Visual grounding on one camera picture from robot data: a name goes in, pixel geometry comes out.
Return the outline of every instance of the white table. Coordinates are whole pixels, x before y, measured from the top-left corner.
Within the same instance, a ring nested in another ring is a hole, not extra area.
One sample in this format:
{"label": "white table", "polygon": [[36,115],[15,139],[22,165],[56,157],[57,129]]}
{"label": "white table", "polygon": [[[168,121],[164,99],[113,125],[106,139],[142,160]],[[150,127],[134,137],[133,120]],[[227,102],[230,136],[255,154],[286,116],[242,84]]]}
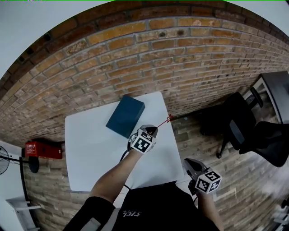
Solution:
{"label": "white table", "polygon": [[[168,112],[160,92],[135,97],[145,104],[133,132],[141,125],[160,125]],[[119,102],[93,108],[65,119],[65,151],[70,188],[90,191],[95,182],[113,168],[126,150],[127,139],[107,128]],[[182,179],[184,172],[171,123],[163,124],[154,148],[138,161],[126,185],[132,189]]]}

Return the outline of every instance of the red fire extinguisher box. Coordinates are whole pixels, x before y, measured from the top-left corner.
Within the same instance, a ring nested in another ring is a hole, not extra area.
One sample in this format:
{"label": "red fire extinguisher box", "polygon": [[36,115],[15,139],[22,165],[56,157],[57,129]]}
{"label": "red fire extinguisher box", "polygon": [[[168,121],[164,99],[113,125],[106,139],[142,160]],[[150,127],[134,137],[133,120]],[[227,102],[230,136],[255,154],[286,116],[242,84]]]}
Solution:
{"label": "red fire extinguisher box", "polygon": [[25,156],[62,159],[62,150],[60,147],[33,141],[25,144]]}

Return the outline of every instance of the white wall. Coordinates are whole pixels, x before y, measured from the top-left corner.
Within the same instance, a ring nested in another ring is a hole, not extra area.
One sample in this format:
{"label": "white wall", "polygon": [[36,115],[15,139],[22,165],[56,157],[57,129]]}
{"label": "white wall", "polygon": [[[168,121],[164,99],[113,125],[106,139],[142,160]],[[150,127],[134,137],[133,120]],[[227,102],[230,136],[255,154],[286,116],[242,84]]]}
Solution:
{"label": "white wall", "polygon": [[0,2],[0,78],[40,36],[72,16],[109,1]]}
{"label": "white wall", "polygon": [[12,144],[9,144],[9,143],[6,143],[4,141],[1,141],[0,140],[0,146],[2,146],[3,148],[5,148],[5,150],[8,152],[8,153],[11,153],[11,155],[16,155],[18,157],[21,156],[21,147],[18,147],[18,146],[15,146],[15,145],[12,145]]}
{"label": "white wall", "polygon": [[[68,18],[109,1],[0,2],[0,78],[40,36]],[[285,1],[230,1],[272,22],[289,35]]]}
{"label": "white wall", "polygon": [[227,1],[265,18],[289,36],[289,4],[286,1]]}
{"label": "white wall", "polygon": [[[17,151],[21,148],[0,141],[0,145],[4,147],[12,158],[19,159]],[[25,200],[22,187],[20,167],[17,164],[10,163],[6,172],[0,175],[0,227],[4,231],[22,231],[22,227],[12,212],[11,207],[5,200],[12,198],[20,198]]]}

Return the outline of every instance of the black and white marker cube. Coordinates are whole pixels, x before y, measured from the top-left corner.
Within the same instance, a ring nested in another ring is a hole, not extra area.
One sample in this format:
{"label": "black and white marker cube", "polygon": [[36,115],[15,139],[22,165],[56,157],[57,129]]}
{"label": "black and white marker cube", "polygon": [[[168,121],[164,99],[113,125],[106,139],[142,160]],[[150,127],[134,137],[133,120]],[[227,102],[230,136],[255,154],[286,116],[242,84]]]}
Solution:
{"label": "black and white marker cube", "polygon": [[156,139],[141,129],[137,130],[137,134],[132,139],[131,147],[141,153],[149,152],[156,144]]}
{"label": "black and white marker cube", "polygon": [[222,177],[216,171],[209,171],[205,174],[199,175],[195,188],[209,194],[215,191],[222,180]]}

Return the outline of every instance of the brick wall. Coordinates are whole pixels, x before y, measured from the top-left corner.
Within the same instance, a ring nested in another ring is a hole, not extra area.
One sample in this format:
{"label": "brick wall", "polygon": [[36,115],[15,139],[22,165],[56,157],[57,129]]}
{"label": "brick wall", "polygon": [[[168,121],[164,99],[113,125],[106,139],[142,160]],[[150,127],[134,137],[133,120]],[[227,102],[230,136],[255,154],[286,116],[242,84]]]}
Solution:
{"label": "brick wall", "polygon": [[186,114],[288,63],[288,37],[236,5],[111,2],[56,26],[11,65],[0,81],[0,139],[62,141],[67,115],[123,95],[161,91],[169,113]]}

